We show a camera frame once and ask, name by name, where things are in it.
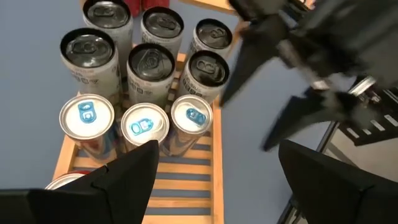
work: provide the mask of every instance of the wooden crate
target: wooden crate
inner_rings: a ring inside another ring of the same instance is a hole
[[[181,70],[185,54],[178,55]],[[180,72],[175,72],[169,105],[174,100]],[[128,95],[123,105],[129,107]],[[212,105],[213,126],[183,157],[160,153],[154,190],[148,203],[144,224],[223,224],[223,156],[221,148],[221,110],[218,99]],[[101,167],[65,135],[53,179],[73,170]]]

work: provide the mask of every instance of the blue and white can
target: blue and white can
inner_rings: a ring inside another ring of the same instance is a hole
[[[127,151],[157,140],[161,146],[169,131],[166,112],[152,103],[138,103],[130,107],[121,120],[121,131]]]
[[[96,94],[78,95],[60,112],[62,130],[93,160],[108,163],[117,157],[117,124],[112,104]]]
[[[213,111],[203,98],[184,95],[174,101],[170,114],[172,127],[161,149],[168,156],[183,156],[210,129]]]

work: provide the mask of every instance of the blue pull tab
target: blue pull tab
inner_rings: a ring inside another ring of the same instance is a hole
[[[82,122],[90,124],[97,118],[93,102],[80,103],[77,107],[79,108],[80,119]]]
[[[204,125],[206,122],[206,116],[193,108],[187,109],[187,118],[200,126]]]
[[[141,119],[130,125],[131,131],[135,136],[150,131],[153,127],[154,122],[148,118]]]

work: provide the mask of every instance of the can lid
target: can lid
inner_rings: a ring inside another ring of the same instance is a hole
[[[96,94],[83,94],[69,100],[61,109],[61,128],[71,138],[93,139],[103,135],[113,124],[111,103]]]
[[[176,99],[171,109],[175,125],[186,133],[202,134],[213,122],[210,105],[199,96],[184,95]]]
[[[55,190],[57,188],[60,188],[64,185],[69,184],[70,182],[83,177],[84,174],[66,174],[63,175],[55,180],[53,180],[50,184],[48,184],[48,186],[45,187],[45,189],[47,190]]]
[[[197,36],[205,45],[214,49],[224,49],[232,42],[232,32],[216,19],[204,19],[196,27]]]
[[[228,64],[217,53],[201,50],[192,55],[188,64],[192,76],[202,85],[217,87],[228,81]]]
[[[136,146],[149,140],[162,142],[169,126],[166,112],[152,103],[138,103],[130,107],[121,121],[123,136]]]
[[[158,44],[139,44],[129,55],[129,67],[140,79],[159,82],[173,74],[175,60],[172,53]]]
[[[72,64],[95,68],[110,61],[114,55],[112,38],[96,29],[81,28],[70,31],[61,41],[61,53]]]
[[[162,38],[174,38],[180,35],[184,28],[181,16],[166,7],[157,6],[146,10],[142,21],[151,34]]]
[[[130,12],[123,2],[87,1],[83,6],[85,16],[96,26],[106,29],[118,28],[127,24]]]

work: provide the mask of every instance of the energy drink can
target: energy drink can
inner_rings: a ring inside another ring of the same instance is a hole
[[[165,47],[173,54],[174,59],[180,50],[183,29],[181,16],[166,7],[150,8],[142,16],[142,42]]]
[[[231,43],[232,32],[225,24],[216,19],[201,20],[193,30],[186,61],[200,50],[216,52],[225,58]]]
[[[46,186],[45,189],[46,190],[58,189],[64,185],[69,184],[70,182],[73,182],[73,181],[79,179],[80,177],[83,177],[87,173],[81,174],[81,173],[76,172],[76,173],[62,175],[62,176],[58,177],[57,179],[51,181],[51,183],[48,184],[48,186]]]
[[[107,163],[116,158],[118,132],[114,110],[102,96],[83,94],[69,100],[61,109],[60,125],[95,161]]]
[[[169,127],[166,112],[152,103],[139,103],[130,107],[121,121],[121,131],[127,151],[149,140],[158,140],[161,146]]]
[[[131,103],[153,103],[165,108],[174,70],[175,60],[166,48],[157,44],[134,47],[127,63]]]
[[[118,50],[108,34],[92,28],[75,29],[63,37],[60,48],[81,94],[94,93],[114,106],[120,104]]]
[[[192,94],[211,103],[222,91],[228,78],[228,64],[220,55],[208,50],[199,51],[185,65],[177,97]]]
[[[121,77],[127,77],[126,62],[132,49],[132,17],[123,1],[88,0],[83,6],[83,20],[90,28],[107,33],[119,53]]]
[[[172,127],[161,147],[168,156],[182,156],[208,131],[213,122],[210,105],[195,95],[176,99],[171,109]]]

